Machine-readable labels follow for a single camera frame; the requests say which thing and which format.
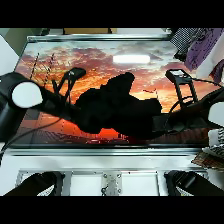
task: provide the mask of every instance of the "metal bracket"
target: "metal bracket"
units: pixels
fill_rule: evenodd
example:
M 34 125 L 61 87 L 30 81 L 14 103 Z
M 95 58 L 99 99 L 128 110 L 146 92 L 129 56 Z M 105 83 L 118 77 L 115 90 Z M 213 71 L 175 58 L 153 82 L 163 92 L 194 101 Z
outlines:
M 119 196 L 122 192 L 121 172 L 106 172 L 102 175 L 102 196 Z

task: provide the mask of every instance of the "purple cloth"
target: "purple cloth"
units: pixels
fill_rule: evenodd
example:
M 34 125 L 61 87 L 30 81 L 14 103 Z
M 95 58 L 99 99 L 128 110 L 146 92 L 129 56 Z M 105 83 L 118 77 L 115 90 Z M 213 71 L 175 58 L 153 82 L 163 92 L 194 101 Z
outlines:
M 209 55 L 224 28 L 205 28 L 200 38 L 195 41 L 187 53 L 185 66 L 190 70 L 197 69 Z
M 224 59 L 222 59 L 213 69 L 210 76 L 213 77 L 215 83 L 220 83 L 222 79 L 222 71 L 224 67 Z

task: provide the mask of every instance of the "pile of clothes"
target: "pile of clothes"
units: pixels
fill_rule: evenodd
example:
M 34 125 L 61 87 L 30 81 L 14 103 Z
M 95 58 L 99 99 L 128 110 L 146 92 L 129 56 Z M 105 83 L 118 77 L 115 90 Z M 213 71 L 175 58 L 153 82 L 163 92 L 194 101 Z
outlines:
M 197 78 L 224 78 L 224 28 L 172 28 L 170 42 L 177 48 L 174 58 L 196 70 Z

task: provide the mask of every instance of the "brown box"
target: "brown box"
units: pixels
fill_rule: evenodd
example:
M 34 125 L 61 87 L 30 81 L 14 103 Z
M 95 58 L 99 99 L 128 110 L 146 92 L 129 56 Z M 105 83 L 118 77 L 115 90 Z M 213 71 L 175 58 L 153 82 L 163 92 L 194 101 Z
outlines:
M 65 34 L 104 34 L 109 28 L 64 28 Z

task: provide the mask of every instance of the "sunset sky image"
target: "sunset sky image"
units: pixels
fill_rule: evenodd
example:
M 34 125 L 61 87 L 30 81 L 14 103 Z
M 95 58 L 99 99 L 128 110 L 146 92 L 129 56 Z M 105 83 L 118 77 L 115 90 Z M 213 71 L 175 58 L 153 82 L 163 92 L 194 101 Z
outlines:
M 165 77 L 168 69 L 184 69 L 189 72 L 183 62 L 174 59 L 177 49 L 169 41 L 71 41 L 71 42 L 38 42 L 28 43 L 25 51 L 16 67 L 16 72 L 27 78 L 31 77 L 35 60 L 38 60 L 32 74 L 32 80 L 53 92 L 52 80 L 60 82 L 63 74 L 73 67 L 84 68 L 87 74 L 79 79 L 72 91 L 72 103 L 89 88 L 99 88 L 107 81 L 119 74 L 131 72 L 135 76 L 130 94 L 140 100 L 155 98 L 163 107 L 162 112 L 169 112 L 173 104 L 178 100 L 174 85 Z M 149 55 L 148 64 L 120 64 L 113 62 L 115 55 Z M 207 93 L 217 89 L 212 84 L 194 82 L 198 98 L 201 99 Z M 188 96 L 189 88 L 181 88 L 183 97 Z M 65 94 L 67 85 L 63 86 L 61 94 Z M 23 120 L 21 127 L 35 128 L 48 124 L 57 118 L 40 113 L 38 120 Z M 47 129 L 56 133 L 73 136 L 85 136 L 86 138 L 118 138 L 118 133 L 113 129 L 103 129 L 98 135 L 84 133 L 68 121 Z

